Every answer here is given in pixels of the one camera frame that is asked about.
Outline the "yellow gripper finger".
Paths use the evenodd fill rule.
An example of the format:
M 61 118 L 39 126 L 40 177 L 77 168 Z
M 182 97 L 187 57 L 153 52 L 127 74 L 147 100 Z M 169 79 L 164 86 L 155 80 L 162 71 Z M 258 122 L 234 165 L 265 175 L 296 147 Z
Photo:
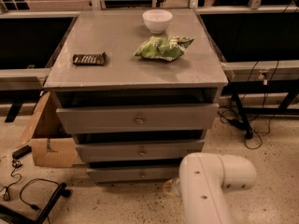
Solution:
M 163 191 L 166 194 L 172 194 L 172 184 L 173 184 L 173 180 L 169 179 L 167 180 L 164 184 L 163 184 Z

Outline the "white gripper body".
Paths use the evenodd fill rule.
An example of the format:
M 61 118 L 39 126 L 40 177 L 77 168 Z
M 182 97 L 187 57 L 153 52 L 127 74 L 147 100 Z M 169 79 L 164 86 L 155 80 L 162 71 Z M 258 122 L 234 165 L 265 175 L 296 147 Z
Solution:
M 171 183 L 171 193 L 175 196 L 175 197 L 180 197 L 181 193 L 180 193 L 180 183 L 179 183 L 179 179 L 178 178 L 173 178 L 172 179 L 172 183 Z

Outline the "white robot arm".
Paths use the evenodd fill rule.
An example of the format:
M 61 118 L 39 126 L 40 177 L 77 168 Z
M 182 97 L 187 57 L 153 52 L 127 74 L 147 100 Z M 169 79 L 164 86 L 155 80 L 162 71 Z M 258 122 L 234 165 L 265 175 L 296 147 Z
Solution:
M 224 194 L 252 189 L 256 180 L 244 157 L 192 153 L 181 161 L 178 177 L 164 183 L 164 192 L 181 198 L 186 224 L 235 224 Z

